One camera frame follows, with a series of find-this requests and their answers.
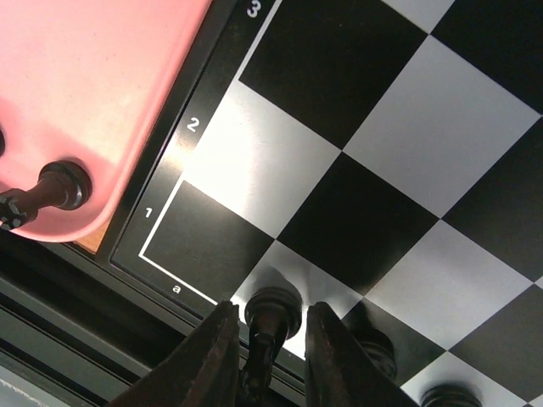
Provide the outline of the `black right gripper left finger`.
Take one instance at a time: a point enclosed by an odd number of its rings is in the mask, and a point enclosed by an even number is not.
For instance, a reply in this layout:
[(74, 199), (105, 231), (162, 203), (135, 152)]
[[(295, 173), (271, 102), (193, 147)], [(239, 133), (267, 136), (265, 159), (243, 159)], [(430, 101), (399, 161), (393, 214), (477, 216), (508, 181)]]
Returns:
[(239, 364), (238, 306), (219, 303), (156, 368), (113, 406), (234, 406)]

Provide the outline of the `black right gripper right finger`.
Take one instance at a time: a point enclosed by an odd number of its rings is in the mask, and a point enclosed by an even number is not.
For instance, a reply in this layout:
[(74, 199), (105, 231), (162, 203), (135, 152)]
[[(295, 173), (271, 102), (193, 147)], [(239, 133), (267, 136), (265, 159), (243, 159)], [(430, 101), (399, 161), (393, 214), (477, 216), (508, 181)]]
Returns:
[(411, 405), (325, 302), (307, 310), (305, 346), (307, 406)]

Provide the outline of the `black bishop piece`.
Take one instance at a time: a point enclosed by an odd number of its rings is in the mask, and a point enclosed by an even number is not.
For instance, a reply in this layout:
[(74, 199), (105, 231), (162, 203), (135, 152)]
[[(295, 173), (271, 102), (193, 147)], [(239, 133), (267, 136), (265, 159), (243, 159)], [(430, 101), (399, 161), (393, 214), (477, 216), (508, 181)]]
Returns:
[(354, 331), (354, 337), (372, 363), (391, 381), (397, 377), (394, 345), (387, 335), (370, 326), (366, 330)]

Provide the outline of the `black knight piece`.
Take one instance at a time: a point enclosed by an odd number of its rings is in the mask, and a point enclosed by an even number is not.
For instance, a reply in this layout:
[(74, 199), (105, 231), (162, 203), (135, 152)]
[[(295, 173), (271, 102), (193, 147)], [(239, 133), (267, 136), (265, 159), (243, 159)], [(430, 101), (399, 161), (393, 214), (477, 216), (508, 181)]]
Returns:
[(249, 355), (239, 374), (237, 405), (261, 406), (277, 355), (301, 327), (302, 299), (287, 288), (263, 287), (246, 304), (245, 320)]

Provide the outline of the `black king piece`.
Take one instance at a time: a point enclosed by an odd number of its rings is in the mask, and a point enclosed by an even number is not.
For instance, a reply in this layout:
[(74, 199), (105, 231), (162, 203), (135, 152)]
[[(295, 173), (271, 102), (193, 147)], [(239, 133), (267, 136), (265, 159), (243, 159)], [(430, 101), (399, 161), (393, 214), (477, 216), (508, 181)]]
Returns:
[(478, 397), (468, 388), (456, 384), (440, 384), (421, 397), (422, 407), (482, 407)]

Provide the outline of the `black queen piece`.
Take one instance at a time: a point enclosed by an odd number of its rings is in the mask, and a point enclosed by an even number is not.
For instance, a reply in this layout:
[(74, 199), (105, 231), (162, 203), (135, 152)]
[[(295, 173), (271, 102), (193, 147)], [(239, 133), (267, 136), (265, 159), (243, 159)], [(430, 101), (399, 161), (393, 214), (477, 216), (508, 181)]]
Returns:
[(33, 188), (1, 193), (1, 228), (12, 231), (25, 226), (44, 208), (79, 209), (91, 196), (92, 180), (83, 167), (70, 160), (47, 163)]

